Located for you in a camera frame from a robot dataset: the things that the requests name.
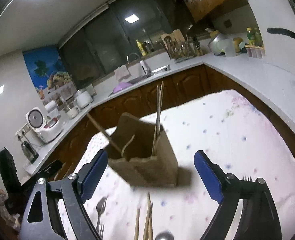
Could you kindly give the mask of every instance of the metal screw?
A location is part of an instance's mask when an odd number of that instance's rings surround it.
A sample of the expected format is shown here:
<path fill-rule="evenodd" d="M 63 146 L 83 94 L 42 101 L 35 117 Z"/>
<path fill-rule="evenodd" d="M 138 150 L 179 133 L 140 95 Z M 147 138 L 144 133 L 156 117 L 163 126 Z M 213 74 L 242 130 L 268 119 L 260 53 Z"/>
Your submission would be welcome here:
<path fill-rule="evenodd" d="M 260 184 L 264 184 L 264 183 L 265 183 L 265 180 L 262 179 L 262 178 L 258 178 L 258 179 L 257 179 L 257 182 L 260 183 Z"/>
<path fill-rule="evenodd" d="M 227 177 L 228 179 L 234 179 L 234 178 L 235 178 L 235 176 L 234 176 L 232 173 L 228 173 L 228 174 L 226 174 L 226 177 Z"/>
<path fill-rule="evenodd" d="M 38 179 L 38 184 L 43 184 L 45 181 L 46 181 L 45 178 L 40 178 Z"/>
<path fill-rule="evenodd" d="M 77 175 L 75 174 L 75 173 L 71 173 L 69 176 L 68 176 L 68 178 L 69 179 L 75 179 L 77 177 Z"/>

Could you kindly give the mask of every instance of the blue sky in poster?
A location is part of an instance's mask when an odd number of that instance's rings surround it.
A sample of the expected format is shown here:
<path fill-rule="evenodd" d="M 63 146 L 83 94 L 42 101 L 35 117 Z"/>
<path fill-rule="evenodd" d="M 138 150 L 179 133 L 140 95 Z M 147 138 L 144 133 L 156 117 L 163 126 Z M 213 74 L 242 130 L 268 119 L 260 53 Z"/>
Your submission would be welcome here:
<path fill-rule="evenodd" d="M 35 87 L 39 87 L 41 85 L 43 88 L 46 88 L 46 81 L 48 80 L 47 76 L 39 77 L 36 75 L 35 70 L 38 68 L 35 64 L 36 61 L 41 60 L 46 63 L 46 67 L 49 68 L 49 70 L 46 72 L 48 76 L 50 76 L 53 71 L 57 71 L 57 69 L 54 67 L 57 61 L 59 61 L 61 65 L 60 70 L 66 71 L 55 46 L 48 46 L 27 51 L 23 54 L 23 57 Z"/>

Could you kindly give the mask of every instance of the white floral tablecloth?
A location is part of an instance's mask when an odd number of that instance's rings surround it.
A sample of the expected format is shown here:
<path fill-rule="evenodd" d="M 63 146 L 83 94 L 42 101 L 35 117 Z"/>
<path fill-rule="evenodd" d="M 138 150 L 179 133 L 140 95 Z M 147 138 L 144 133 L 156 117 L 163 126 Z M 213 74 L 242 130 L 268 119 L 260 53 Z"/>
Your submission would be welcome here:
<path fill-rule="evenodd" d="M 156 114 L 142 119 L 155 122 Z M 239 179 L 242 176 L 252 176 L 253 180 L 264 178 L 278 211 L 283 240 L 294 235 L 295 160 L 270 121 L 243 96 L 234 90 L 210 94 L 162 111 L 161 123 L 182 168 L 179 186 L 175 189 L 131 187 L 107 167 L 93 197 L 84 204 L 95 226 L 96 204 L 108 196 L 101 216 L 105 224 L 104 240 L 133 240 L 137 207 L 141 208 L 139 238 L 142 239 L 148 191 L 153 202 L 154 237 L 168 230 L 175 239 L 200 239 L 218 204 L 209 197 L 194 167 L 193 157 L 198 150 L 204 150 L 225 173 L 233 173 Z M 75 172 L 107 144 L 102 133 L 94 135 Z M 74 240 L 62 200 L 58 207 L 67 237 Z M 242 201 L 226 239 L 233 239 L 241 209 Z"/>

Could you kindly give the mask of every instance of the blue gripper pad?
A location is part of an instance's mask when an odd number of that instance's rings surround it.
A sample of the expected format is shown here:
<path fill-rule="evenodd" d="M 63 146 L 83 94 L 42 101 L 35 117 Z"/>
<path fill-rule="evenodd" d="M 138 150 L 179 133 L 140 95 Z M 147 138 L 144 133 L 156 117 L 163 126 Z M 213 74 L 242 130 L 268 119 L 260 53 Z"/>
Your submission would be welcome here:
<path fill-rule="evenodd" d="M 222 184 L 211 168 L 211 166 L 215 164 L 212 164 L 203 151 L 197 151 L 194 155 L 194 165 L 206 187 L 206 190 L 209 192 L 211 199 L 216 200 L 218 204 L 221 204 L 224 199 L 222 194 Z"/>
<path fill-rule="evenodd" d="M 82 193 L 80 197 L 83 203 L 92 197 L 102 177 L 102 174 L 105 171 L 106 166 L 108 165 L 108 153 L 106 151 L 100 150 L 97 155 L 98 154 L 100 154 L 100 156 L 96 161 L 94 159 L 97 156 L 93 158 L 93 160 L 95 161 L 94 166 L 91 168 L 82 183 Z"/>

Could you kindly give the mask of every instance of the wooden utensil holder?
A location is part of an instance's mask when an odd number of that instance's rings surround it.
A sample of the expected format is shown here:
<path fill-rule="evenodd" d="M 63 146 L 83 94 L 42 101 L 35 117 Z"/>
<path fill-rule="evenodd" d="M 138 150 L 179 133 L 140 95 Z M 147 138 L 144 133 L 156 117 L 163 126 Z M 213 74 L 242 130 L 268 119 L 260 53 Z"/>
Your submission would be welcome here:
<path fill-rule="evenodd" d="M 151 156 L 154 129 L 155 124 L 123 113 L 111 134 L 122 153 L 110 144 L 104 148 L 109 166 L 131 186 L 176 187 L 178 162 L 163 126 Z"/>

